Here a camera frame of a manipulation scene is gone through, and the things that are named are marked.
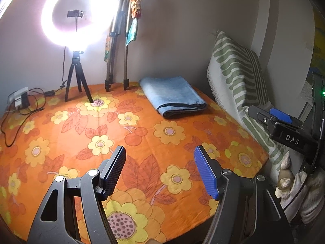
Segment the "black power adapter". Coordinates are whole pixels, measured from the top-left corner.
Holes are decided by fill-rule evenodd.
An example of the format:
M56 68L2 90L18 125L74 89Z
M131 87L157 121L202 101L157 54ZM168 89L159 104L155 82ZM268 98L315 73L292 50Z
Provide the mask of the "black power adapter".
M21 95L21 101L22 101L22 104L20 106L21 109L25 109L30 105L27 92L25 92Z

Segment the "light blue denim pants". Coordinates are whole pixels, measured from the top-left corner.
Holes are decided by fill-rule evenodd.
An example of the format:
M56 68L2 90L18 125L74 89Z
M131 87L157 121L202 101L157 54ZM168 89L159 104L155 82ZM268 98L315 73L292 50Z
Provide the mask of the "light blue denim pants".
M146 77L139 85L163 118L203 111L208 105L183 77Z

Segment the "tall folded tripod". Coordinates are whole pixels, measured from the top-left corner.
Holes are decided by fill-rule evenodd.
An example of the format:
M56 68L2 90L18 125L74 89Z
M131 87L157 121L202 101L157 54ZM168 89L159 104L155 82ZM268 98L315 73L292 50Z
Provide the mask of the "tall folded tripod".
M127 41L128 30L129 30L129 19L131 17L131 2L130 0L118 0L117 7L114 12L110 29L106 39L106 48L104 61L106 62L106 80L105 90L110 91L112 84L114 83L114 66L116 52L118 48L118 39L122 35Z

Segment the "black mini tripod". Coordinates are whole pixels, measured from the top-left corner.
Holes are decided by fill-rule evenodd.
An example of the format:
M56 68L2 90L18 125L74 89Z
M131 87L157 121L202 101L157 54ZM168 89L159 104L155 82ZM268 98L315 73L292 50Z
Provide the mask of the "black mini tripod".
M85 75L83 72L83 68L82 68L82 65L80 62L81 54L83 54L83 51L73 51L72 63L71 63L70 69L69 69L67 85L66 85L66 93L65 93L65 98L64 98L65 102L68 101L68 95L69 95L69 89L70 89L70 84L71 84L71 80L72 80L72 75L73 75L73 72L75 71L78 91L81 93L82 92L81 87L83 86L85 93L87 95L87 98L89 100L89 103L93 103L93 98L91 96L90 89L87 84L87 81L86 81L86 78L85 78Z

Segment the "green striped white blanket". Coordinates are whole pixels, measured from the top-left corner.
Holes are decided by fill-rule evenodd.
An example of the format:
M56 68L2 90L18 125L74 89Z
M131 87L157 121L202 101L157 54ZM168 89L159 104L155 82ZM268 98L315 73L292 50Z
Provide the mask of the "green striped white blanket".
M216 102L266 151L269 159L264 173L275 184L289 149L273 141L266 128L248 115L252 105L265 111L273 107L257 55L218 30L207 79Z

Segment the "white charger adapter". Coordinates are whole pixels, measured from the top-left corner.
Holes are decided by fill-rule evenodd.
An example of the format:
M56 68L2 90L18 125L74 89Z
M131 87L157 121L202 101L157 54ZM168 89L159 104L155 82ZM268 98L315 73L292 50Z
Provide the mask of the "white charger adapter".
M9 94L8 96L8 101L7 101L7 104L10 106L10 105L14 105L14 107L16 109L21 109L20 106L22 104L22 101L21 101L21 95L25 92L28 93L29 89L28 87L23 87L19 90L16 90L14 92L12 92L11 94Z

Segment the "orange floral bedsheet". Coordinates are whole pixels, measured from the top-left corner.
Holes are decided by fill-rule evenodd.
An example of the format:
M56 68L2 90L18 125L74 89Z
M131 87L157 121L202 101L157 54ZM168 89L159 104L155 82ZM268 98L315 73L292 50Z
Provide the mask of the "orange floral bedsheet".
M137 83L90 88L93 103L77 88L45 98L29 95L30 107L1 119L1 216L26 239L52 181L81 177L117 146L126 162L112 196L104 202L111 225L122 217L131 231L119 243L165 242L212 217L218 206L204 189L194 162L195 147L237 175L252 178L267 162L266 151L207 96L208 106L167 120Z

